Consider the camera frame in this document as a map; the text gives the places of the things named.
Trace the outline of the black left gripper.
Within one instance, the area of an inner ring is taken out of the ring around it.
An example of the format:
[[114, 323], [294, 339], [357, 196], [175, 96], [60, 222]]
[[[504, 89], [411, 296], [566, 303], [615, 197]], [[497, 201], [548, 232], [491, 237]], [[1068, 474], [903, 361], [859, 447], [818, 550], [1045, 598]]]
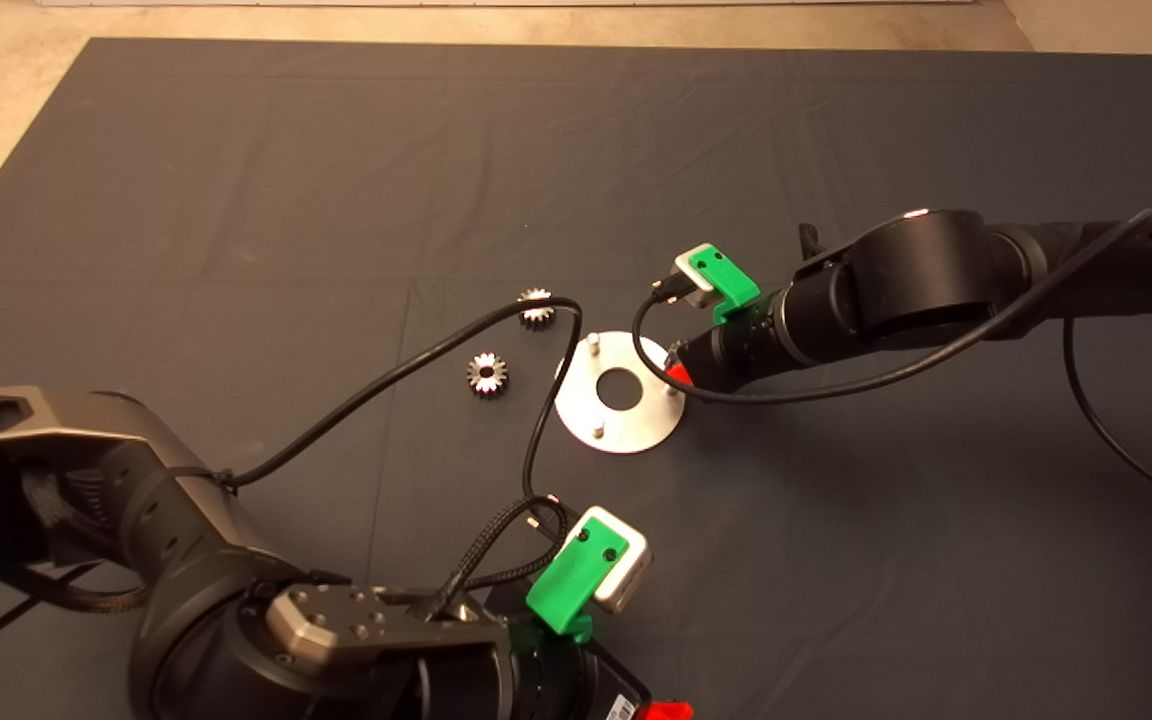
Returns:
[[509, 652], [498, 719], [692, 720], [689, 702], [653, 702], [652, 692], [594, 641], [558, 635], [524, 601], [524, 584], [499, 585], [485, 611], [503, 620]]

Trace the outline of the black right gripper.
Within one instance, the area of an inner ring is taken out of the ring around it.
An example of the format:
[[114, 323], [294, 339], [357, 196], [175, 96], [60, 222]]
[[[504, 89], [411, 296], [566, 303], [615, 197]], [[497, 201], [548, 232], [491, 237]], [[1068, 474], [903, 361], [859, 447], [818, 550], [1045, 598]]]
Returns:
[[732, 393], [753, 382], [744, 361], [727, 348], [723, 325], [713, 325], [699, 336], [682, 340], [670, 347], [670, 365], [666, 374], [672, 382], [699, 389]]

